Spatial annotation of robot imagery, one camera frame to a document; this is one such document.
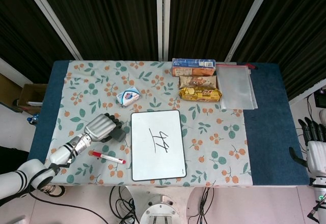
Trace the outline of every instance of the blue mat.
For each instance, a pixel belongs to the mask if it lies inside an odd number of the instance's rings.
[[[62,96],[69,61],[56,61],[52,68],[29,159],[45,161]],[[301,155],[296,130],[276,64],[252,63],[251,79],[258,109],[244,110],[251,173],[254,185],[308,185],[307,171],[295,163],[288,147]]]

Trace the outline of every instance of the floral tablecloth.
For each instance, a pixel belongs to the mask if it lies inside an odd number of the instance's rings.
[[[57,124],[48,157],[97,115],[113,114],[123,122],[126,139],[92,143],[70,166],[62,168],[52,184],[250,186],[252,177],[242,110],[220,109],[219,103],[184,101],[178,95],[178,77],[170,62],[72,61],[62,90]],[[116,94],[130,86],[141,98],[129,107],[117,104]],[[187,176],[134,182],[131,178],[130,115],[132,112],[178,109]],[[98,151],[123,158],[118,164],[92,156]]]

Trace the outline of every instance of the whiteboard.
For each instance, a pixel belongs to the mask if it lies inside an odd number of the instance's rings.
[[[185,177],[180,112],[131,114],[131,157],[134,181]]]

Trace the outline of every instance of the red marker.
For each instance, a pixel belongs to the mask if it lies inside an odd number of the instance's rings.
[[[99,152],[93,152],[93,155],[96,156],[96,157],[111,160],[111,161],[114,161],[114,162],[120,163],[120,164],[125,164],[126,163],[126,161],[124,159],[118,159],[118,158],[111,157],[111,156],[108,156],[108,155],[105,155],[105,154],[101,154]]]

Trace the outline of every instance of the robotic arm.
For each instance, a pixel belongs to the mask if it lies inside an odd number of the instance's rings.
[[[307,147],[307,160],[299,158],[293,148],[289,148],[289,152],[295,162],[307,167],[315,176],[315,179],[311,179],[311,183],[315,188],[317,204],[308,217],[318,223],[326,224],[326,129],[307,117],[305,121],[299,120],[299,123]],[[316,211],[318,211],[319,221],[313,216]]]
[[[61,146],[49,158],[50,166],[38,159],[22,164],[18,170],[0,175],[0,199],[25,190],[30,181],[33,188],[40,189],[47,185],[60,171],[60,167],[69,167],[72,160],[90,146],[91,142],[107,142],[111,138],[121,142],[126,133],[121,129],[122,123],[114,116],[100,114],[70,142]]]

